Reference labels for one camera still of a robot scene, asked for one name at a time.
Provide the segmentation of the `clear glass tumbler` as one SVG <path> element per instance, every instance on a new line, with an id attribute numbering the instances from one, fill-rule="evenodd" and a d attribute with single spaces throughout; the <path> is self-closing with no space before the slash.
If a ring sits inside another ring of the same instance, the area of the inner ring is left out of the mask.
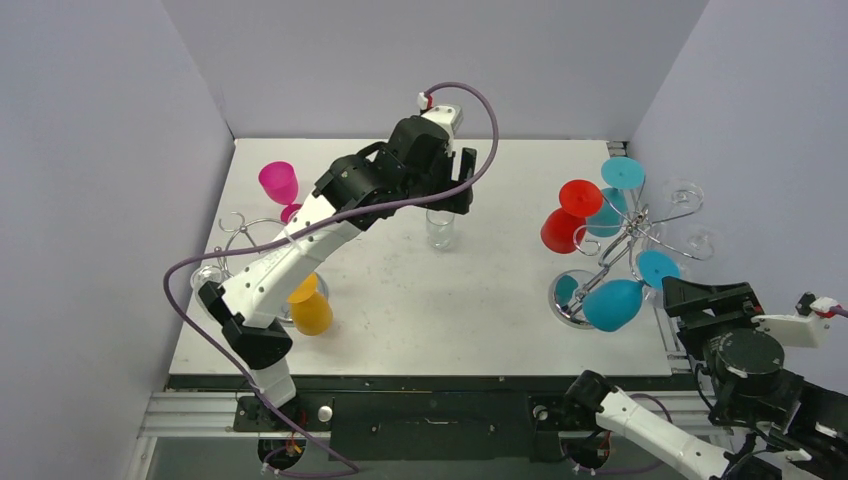
<path id="1" fill-rule="evenodd" d="M 455 235 L 455 218 L 452 212 L 426 211 L 426 234 L 430 247 L 438 250 L 450 247 Z"/>

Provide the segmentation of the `blue plastic wine glass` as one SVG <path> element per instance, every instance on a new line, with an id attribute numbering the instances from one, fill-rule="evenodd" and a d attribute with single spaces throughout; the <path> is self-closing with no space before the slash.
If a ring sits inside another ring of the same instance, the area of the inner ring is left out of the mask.
<path id="1" fill-rule="evenodd" d="M 615 332 L 633 320 L 642 307 L 645 287 L 663 290 L 667 277 L 679 279 L 679 267 L 668 255 L 643 251 L 636 258 L 637 280 L 614 279 L 592 290 L 582 302 L 588 323 L 596 330 Z"/>

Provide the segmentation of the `red plastic wine glass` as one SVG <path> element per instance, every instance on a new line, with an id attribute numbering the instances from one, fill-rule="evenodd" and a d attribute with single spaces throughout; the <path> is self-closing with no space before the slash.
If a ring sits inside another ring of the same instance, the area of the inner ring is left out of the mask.
<path id="1" fill-rule="evenodd" d="M 560 188 L 558 200 L 559 208 L 545 220 L 540 238 L 550 251 L 570 254 L 582 243 L 587 219 L 600 212 L 604 197 L 594 183 L 575 179 Z"/>

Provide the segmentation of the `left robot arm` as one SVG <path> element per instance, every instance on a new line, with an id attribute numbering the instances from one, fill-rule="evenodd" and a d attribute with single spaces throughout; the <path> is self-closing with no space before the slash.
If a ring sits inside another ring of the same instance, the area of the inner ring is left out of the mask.
<path id="1" fill-rule="evenodd" d="M 424 197 L 430 209 L 468 212 L 470 192 L 445 194 L 474 174 L 475 150 L 453 150 L 462 121 L 459 107 L 436 106 L 400 120 L 388 140 L 336 159 L 279 234 L 285 245 L 223 282 L 195 287 L 199 305 L 265 396 L 258 413 L 272 429 L 291 427 L 299 406 L 285 359 L 293 341 L 278 321 L 283 306 L 337 249 L 393 216 L 397 202 Z"/>

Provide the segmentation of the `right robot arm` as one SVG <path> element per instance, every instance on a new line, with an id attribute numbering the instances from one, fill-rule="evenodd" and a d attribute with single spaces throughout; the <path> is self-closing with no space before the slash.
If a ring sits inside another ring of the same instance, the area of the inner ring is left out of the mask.
<path id="1" fill-rule="evenodd" d="M 772 315 L 746 282 L 702 285 L 666 277 L 662 285 L 663 308 L 677 321 L 694 374 L 713 387 L 708 421 L 746 430 L 744 448 L 733 453 L 700 440 L 590 370 L 566 391 L 566 418 L 621 435 L 688 479 L 781 479 L 793 470 L 846 478 L 846 395 L 784 366 L 786 347 L 820 346 L 846 308 L 807 292 L 794 313 Z"/>

